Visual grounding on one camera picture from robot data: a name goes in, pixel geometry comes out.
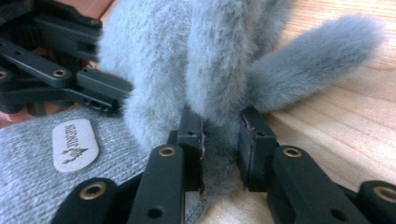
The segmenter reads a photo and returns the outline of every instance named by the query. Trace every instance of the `plush leg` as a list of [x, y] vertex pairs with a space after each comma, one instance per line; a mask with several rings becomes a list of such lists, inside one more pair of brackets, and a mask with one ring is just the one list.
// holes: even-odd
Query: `plush leg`
[[253, 41], [256, 50], [253, 60], [273, 51], [289, 18], [293, 0], [270, 0], [262, 6], [261, 17], [255, 26]]
[[99, 42], [100, 64], [133, 82], [125, 122], [145, 150], [166, 143], [186, 104], [188, 1], [120, 1]]
[[238, 114], [243, 108], [246, 62], [262, 1], [192, 1], [187, 98], [206, 119], [202, 161], [206, 198], [236, 189]]
[[358, 67], [381, 42], [368, 18], [328, 21], [249, 67], [248, 103], [263, 113], [293, 104]]

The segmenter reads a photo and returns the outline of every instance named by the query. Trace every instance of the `knit fabric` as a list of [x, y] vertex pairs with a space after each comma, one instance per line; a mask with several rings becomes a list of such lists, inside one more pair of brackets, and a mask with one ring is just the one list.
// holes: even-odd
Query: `knit fabric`
[[[53, 166], [51, 132], [71, 119], [91, 121], [100, 152], [89, 167], [62, 174]], [[50, 223], [78, 184], [104, 177], [119, 185], [143, 172], [149, 155], [139, 149], [120, 116], [106, 117], [86, 108], [1, 129], [0, 148], [0, 223]], [[187, 196], [187, 223], [194, 223], [205, 211], [205, 203], [198, 203], [194, 194]]]

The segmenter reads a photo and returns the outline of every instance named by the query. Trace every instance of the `white fabric label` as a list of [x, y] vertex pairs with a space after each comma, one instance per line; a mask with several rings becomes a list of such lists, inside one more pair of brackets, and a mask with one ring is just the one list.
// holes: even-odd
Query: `white fabric label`
[[73, 119], [52, 130], [53, 164], [59, 172], [72, 173], [90, 165], [99, 154], [91, 123]]

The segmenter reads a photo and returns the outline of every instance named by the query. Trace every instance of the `wood grain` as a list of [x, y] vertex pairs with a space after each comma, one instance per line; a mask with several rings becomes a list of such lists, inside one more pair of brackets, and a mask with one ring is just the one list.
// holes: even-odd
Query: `wood grain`
[[58, 2], [73, 6], [81, 15], [100, 19], [107, 11], [113, 0], [57, 0]]
[[[384, 24], [388, 41], [344, 82], [265, 115], [281, 144], [305, 149], [333, 181], [353, 190], [372, 179], [396, 184], [395, 12], [393, 0], [295, 0], [279, 41], [281, 48], [303, 31], [350, 13]], [[273, 223], [265, 200], [265, 193], [240, 189], [201, 223]]]

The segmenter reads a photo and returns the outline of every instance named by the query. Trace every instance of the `screw hole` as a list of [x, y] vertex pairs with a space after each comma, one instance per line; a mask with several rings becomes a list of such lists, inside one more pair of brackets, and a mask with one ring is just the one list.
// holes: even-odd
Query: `screw hole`
[[83, 200], [92, 200], [99, 198], [106, 192], [106, 184], [104, 182], [95, 182], [85, 187], [80, 193], [79, 197]]
[[95, 194], [97, 194], [100, 191], [100, 188], [97, 186], [93, 186], [92, 188], [87, 190], [87, 194], [90, 196], [93, 196]]
[[55, 77], [64, 77], [64, 76], [66, 76], [66, 74], [67, 74], [66, 71], [64, 71], [62, 69], [58, 69], [58, 70], [53, 71], [53, 75]]
[[283, 149], [283, 153], [285, 155], [287, 155], [288, 157], [301, 157], [301, 156], [303, 156], [303, 154], [299, 150], [297, 150], [295, 148], [290, 148], [290, 147]]
[[151, 208], [148, 210], [148, 216], [151, 218], [158, 218], [163, 215], [163, 210], [160, 208]]
[[168, 157], [168, 156], [173, 156], [175, 155], [175, 150], [171, 147], [165, 147], [165, 148], [161, 148], [160, 150], [160, 155], [163, 157]]
[[332, 213], [332, 216], [337, 218], [340, 221], [346, 222], [347, 221], [347, 216], [345, 215], [344, 212], [338, 210], [338, 209], [332, 209], [330, 211]]
[[390, 203], [396, 203], [396, 191], [394, 189], [377, 186], [373, 188], [373, 191], [381, 199]]

